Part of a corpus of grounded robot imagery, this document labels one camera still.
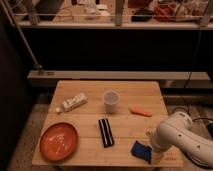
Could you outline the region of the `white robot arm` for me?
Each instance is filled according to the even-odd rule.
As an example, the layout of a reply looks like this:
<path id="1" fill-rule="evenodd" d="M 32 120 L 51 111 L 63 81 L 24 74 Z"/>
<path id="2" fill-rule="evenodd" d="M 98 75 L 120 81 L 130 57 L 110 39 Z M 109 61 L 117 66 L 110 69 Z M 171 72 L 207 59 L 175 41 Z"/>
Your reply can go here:
<path id="1" fill-rule="evenodd" d="M 156 153 L 175 146 L 213 168 L 213 141 L 193 133 L 192 124 L 188 114 L 175 112 L 158 124 L 150 136 L 150 144 Z"/>

